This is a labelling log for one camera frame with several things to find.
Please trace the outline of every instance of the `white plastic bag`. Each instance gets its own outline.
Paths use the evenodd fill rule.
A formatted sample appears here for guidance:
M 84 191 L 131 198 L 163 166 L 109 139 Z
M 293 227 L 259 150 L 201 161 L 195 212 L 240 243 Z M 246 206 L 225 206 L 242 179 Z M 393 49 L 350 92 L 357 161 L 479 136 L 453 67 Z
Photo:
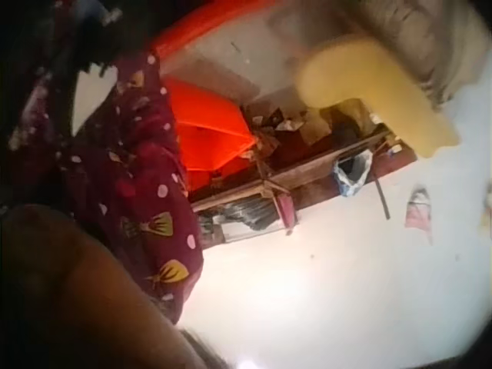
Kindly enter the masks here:
M 340 194 L 346 198 L 354 196 L 366 183 L 367 174 L 372 165 L 372 152 L 370 150 L 362 151 L 359 155 L 353 157 L 354 164 L 349 173 L 341 168 L 341 163 L 335 163 L 333 173 L 337 180 Z

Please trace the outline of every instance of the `maroon dress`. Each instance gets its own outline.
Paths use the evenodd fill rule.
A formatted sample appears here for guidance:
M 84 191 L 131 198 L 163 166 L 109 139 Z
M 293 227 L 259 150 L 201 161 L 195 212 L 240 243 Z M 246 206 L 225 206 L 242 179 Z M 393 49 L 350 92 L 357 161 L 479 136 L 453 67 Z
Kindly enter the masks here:
M 159 64 L 151 52 L 117 61 L 116 86 L 70 141 L 46 114 L 50 81 L 41 77 L 9 144 L 20 188 L 56 165 L 74 219 L 102 229 L 106 246 L 176 322 L 203 257 Z

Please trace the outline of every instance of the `plastic bag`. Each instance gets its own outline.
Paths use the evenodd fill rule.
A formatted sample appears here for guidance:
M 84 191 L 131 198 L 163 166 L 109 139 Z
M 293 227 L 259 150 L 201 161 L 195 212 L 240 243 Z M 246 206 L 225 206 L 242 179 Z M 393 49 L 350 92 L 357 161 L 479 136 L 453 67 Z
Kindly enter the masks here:
M 366 183 L 371 165 L 372 152 L 370 150 L 362 151 L 349 161 L 337 161 L 333 173 L 340 188 L 340 194 L 346 198 L 357 194 Z

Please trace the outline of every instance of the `human skin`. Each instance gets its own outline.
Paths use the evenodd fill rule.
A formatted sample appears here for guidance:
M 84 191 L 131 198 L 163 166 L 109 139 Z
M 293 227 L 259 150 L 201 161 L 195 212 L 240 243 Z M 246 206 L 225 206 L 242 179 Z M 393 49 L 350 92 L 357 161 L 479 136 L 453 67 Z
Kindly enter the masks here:
M 2 326 L 10 363 L 205 368 L 104 245 L 39 205 L 2 220 Z

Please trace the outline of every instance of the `white floor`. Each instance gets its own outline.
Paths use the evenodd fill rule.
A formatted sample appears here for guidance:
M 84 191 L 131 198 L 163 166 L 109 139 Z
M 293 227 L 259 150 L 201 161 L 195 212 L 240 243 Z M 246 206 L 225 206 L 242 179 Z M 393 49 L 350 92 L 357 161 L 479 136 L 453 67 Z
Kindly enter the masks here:
M 212 248 L 181 325 L 241 369 L 411 367 L 459 354 L 492 311 L 490 246 L 478 225 L 490 178 L 492 58 L 446 107 L 462 137 L 376 188 L 305 209 L 282 232 Z M 434 243 L 404 228 L 427 186 Z

